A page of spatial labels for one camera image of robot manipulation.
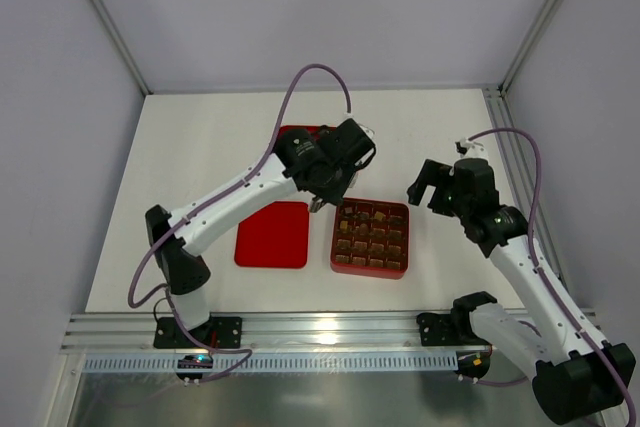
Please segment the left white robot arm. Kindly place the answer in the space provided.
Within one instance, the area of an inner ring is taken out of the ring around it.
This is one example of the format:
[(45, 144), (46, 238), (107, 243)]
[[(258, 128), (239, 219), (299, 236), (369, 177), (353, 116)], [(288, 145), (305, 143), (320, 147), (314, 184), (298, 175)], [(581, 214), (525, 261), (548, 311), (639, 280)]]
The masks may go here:
[(219, 237), (268, 205), (298, 192), (311, 195), (309, 211), (340, 206), (357, 173), (376, 154), (374, 133), (348, 118), (322, 134), (295, 128), (227, 184), (189, 206), (145, 214), (150, 251), (161, 269), (172, 308), (187, 331), (208, 322), (204, 286), (211, 277), (202, 255)]

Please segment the red box lid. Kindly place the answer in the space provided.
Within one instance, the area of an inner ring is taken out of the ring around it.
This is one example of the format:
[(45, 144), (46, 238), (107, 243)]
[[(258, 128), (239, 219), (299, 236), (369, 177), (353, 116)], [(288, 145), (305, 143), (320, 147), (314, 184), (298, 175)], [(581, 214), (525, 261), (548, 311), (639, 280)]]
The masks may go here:
[(238, 225), (234, 261), (245, 268), (301, 269), (308, 260), (309, 230), (305, 203), (271, 203)]

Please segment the metal tweezers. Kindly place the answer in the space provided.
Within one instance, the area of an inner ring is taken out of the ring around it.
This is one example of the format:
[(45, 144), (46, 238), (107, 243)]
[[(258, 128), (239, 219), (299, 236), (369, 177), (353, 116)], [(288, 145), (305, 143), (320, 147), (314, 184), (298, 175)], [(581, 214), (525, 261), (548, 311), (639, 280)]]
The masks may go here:
[(319, 209), (322, 208), (322, 201), (318, 199), (313, 199), (309, 204), (309, 212), (316, 213)]

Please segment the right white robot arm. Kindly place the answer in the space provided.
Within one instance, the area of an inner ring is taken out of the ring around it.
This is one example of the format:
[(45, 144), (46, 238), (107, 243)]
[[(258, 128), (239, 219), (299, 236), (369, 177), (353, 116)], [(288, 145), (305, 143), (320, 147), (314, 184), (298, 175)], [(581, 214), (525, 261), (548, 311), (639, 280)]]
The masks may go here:
[(426, 160), (407, 190), (419, 205), (459, 220), (464, 234), (514, 289), (535, 327), (509, 315), (492, 295), (481, 291), (454, 300), (450, 325), (466, 342), (486, 341), (501, 351), (530, 381), (534, 396), (557, 425), (626, 404), (628, 423), (636, 421), (628, 386), (636, 359), (624, 344), (611, 344), (577, 307), (528, 236), (519, 209), (501, 203), (494, 171), (480, 158), (449, 166)]

